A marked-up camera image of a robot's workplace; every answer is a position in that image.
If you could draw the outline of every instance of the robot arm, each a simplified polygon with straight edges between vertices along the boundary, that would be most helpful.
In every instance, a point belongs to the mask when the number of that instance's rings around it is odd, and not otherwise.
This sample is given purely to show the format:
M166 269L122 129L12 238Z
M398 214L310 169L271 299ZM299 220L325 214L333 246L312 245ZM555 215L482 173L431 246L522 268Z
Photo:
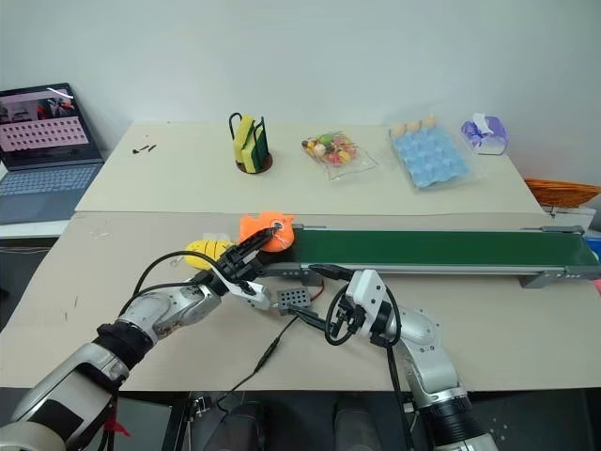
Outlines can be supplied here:
M157 289L134 298L113 324L99 327L92 343L81 346L25 395L13 423L0 428L0 449L85 447L109 417L113 396L130 371L159 340L202 320L228 291L256 308L270 309L267 289L248 279L260 274L258 249L273 233L265 229L232 246L218 268L199 272L187 287Z
M396 318L384 282L373 270L354 272L346 301L362 310L359 335L392 338ZM399 307L398 346L413 394L434 449L439 451L496 451L494 440L479 424L468 393L461 386L451 359L440 344L440 329L422 311Z
M113 324L100 326L92 343L81 346L32 389L12 421L46 427L46 434L57 435L67 449L86 446L110 415L113 395L130 370L160 339L200 321L220 303L220 296L206 286L140 296ZM15 443L13 436L13 444L30 449L30 429L24 432L21 443ZM6 444L5 436L9 436L6 431L0 448Z
M0 449L64 451L85 447L110 415L112 399L121 384L159 340L202 320L228 291L256 308L270 309L269 292L249 281L264 274L263 256L257 253L273 233L271 229L257 232L228 249L217 268L199 272L187 287L157 289L135 298L113 324L99 327L92 343L76 350L24 397L13 414L13 423L0 428ZM395 336L396 318L379 275L371 270L347 275L346 305L353 312L361 311L357 317L361 319L356 329L359 334ZM496 451L490 435L476 422L467 392L440 345L438 324L407 308L400 308L399 314L403 364L434 449ZM316 327L324 324L315 316L303 320Z

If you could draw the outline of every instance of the beige tabletop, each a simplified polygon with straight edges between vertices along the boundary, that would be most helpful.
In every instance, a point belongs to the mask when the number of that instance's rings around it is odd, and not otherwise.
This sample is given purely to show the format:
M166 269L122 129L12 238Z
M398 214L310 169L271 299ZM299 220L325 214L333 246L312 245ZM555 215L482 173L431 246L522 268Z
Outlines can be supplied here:
M301 150L309 136L341 130L379 162L328 180ZM477 179L452 189L416 190L383 127L267 122L273 167L247 175L234 165L223 123L135 122L77 207L78 211L259 212L440 215L541 213L511 160L474 156ZM155 145L150 152L135 149Z
M236 237L239 215L78 213L43 260L23 301L0 334L0 386L28 387L95 337L128 299L143 268L205 234ZM447 215L438 228L520 228L540 215ZM301 215L307 225L433 228L431 217ZM161 265L148 283L181 281L185 262ZM403 305L441 323L443 346L470 390L601 385L601 300L585 281L523 289L505 276L386 278ZM265 279L275 290L293 283ZM337 289L315 302L321 315ZM201 323L176 331L137 366L127 390L223 390L254 368L288 318L248 308L230 295ZM247 389L391 390L382 350L355 337L329 346L295 324Z

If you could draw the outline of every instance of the orange toy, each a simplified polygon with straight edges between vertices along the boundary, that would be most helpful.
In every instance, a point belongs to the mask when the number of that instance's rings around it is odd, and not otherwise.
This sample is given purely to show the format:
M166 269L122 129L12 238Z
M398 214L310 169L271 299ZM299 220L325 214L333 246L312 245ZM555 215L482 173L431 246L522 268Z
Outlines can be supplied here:
M258 218L244 216L240 220L240 238L238 242L246 240L255 232L264 228L279 227L270 242L263 246L263 250L266 252L284 251L294 241L293 220L294 216L291 214L282 214L277 211L263 211Z

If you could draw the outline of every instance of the purple tissue box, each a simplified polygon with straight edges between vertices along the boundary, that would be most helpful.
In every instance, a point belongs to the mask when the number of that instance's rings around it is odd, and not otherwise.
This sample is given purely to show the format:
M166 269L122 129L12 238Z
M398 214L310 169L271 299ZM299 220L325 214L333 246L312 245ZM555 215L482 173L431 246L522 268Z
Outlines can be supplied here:
M498 117L474 115L473 121L463 123L461 132L477 153L501 155L507 148L507 132Z

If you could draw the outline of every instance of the orange basket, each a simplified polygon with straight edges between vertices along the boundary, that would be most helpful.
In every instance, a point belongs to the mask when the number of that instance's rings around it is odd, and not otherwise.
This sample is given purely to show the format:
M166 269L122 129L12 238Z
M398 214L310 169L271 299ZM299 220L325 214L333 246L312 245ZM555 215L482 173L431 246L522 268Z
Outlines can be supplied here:
M601 194L601 187L569 181L525 179L526 184L541 205L576 208Z

